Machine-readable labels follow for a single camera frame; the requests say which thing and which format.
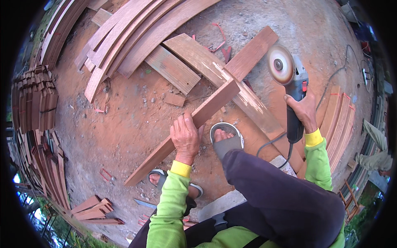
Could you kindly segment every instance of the gray sandal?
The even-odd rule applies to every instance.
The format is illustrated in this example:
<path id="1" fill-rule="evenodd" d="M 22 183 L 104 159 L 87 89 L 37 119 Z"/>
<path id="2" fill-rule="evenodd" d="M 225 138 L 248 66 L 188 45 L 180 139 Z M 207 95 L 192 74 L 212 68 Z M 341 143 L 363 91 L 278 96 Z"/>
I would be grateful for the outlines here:
<path id="1" fill-rule="evenodd" d="M 151 175 L 151 174 L 158 174 L 158 175 L 160 175 L 160 179 L 158 180 L 157 186 L 154 185 L 152 182 L 150 182 L 150 175 Z M 153 170 L 152 170 L 151 172 L 149 172 L 149 174 L 146 176 L 146 178 L 148 179 L 148 181 L 149 181 L 153 186 L 155 186 L 156 188 L 158 188 L 158 189 L 160 189 L 160 190 L 163 188 L 164 183 L 165 183 L 167 177 L 168 177 L 167 172 L 164 171 L 164 170 L 162 170 L 162 169 L 153 169 Z M 196 199 L 199 198 L 200 196 L 202 196 L 202 194 L 204 193 L 204 190 L 203 190 L 200 186 L 198 186 L 198 185 L 196 185 L 196 184 L 189 183 L 189 186 L 192 186 L 192 187 L 195 187 L 196 189 L 198 189 L 198 196 L 196 197 Z"/>
<path id="2" fill-rule="evenodd" d="M 234 137 L 215 142 L 215 130 L 217 129 L 221 129 L 226 133 L 231 133 Z M 242 134 L 235 126 L 227 122 L 219 122 L 211 127 L 210 140 L 212 147 L 220 160 L 222 160 L 225 154 L 230 150 L 244 150 L 244 138 Z"/>

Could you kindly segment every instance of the angle grinder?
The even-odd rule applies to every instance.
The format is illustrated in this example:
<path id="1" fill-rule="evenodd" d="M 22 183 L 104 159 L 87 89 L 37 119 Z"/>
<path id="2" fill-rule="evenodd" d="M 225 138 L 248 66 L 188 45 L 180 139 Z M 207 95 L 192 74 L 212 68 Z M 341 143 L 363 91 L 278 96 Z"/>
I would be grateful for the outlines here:
<path id="1" fill-rule="evenodd" d="M 285 87 L 285 93 L 296 101 L 302 100 L 306 96 L 309 75 L 299 57 L 296 55 L 292 56 L 287 48 L 276 44 L 269 49 L 267 60 L 270 75 L 278 84 Z M 289 153 L 292 152 L 292 144 L 303 137 L 303 129 L 302 122 L 298 119 L 293 109 L 287 105 Z"/>

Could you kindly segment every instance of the dark pants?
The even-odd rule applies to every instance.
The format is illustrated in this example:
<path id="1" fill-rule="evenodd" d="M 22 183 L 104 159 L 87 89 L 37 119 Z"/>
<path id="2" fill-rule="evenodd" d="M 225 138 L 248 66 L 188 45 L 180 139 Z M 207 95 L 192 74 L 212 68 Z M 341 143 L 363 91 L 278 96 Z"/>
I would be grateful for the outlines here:
<path id="1" fill-rule="evenodd" d="M 345 209 L 335 193 L 241 150 L 229 151 L 222 167 L 227 182 L 247 199 L 225 212 L 228 228 L 243 226 L 281 247 L 329 247 L 339 234 Z M 145 247 L 148 223 L 130 248 Z M 216 234 L 214 223 L 208 219 L 188 228 L 187 246 L 210 242 Z"/>

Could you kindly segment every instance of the red switch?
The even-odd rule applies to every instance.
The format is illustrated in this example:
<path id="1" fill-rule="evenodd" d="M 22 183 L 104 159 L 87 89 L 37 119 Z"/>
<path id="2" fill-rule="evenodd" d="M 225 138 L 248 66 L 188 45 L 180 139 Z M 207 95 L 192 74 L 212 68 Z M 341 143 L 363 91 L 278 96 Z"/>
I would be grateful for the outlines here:
<path id="1" fill-rule="evenodd" d="M 307 90 L 307 81 L 303 81 L 302 82 L 302 91 L 306 92 L 306 90 Z"/>

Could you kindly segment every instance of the foot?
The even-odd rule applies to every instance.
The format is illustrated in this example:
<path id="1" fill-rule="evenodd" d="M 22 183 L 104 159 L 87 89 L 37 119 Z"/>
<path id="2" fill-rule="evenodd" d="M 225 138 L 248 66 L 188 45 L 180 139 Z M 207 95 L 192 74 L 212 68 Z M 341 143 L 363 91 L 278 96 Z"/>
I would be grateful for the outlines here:
<path id="1" fill-rule="evenodd" d="M 151 174 L 149 176 L 149 179 L 150 179 L 150 182 L 157 187 L 158 180 L 160 179 L 160 175 L 159 174 Z M 197 196 L 199 195 L 199 190 L 193 186 L 189 186 L 188 190 L 189 190 L 189 193 L 187 195 L 190 198 L 192 198 L 193 200 L 196 199 Z"/>
<path id="2" fill-rule="evenodd" d="M 234 135 L 231 133 L 227 133 L 227 132 L 218 128 L 217 130 L 215 130 L 214 137 L 215 137 L 215 142 L 219 142 L 219 141 L 225 140 L 227 138 L 232 138 L 232 137 L 234 137 Z"/>

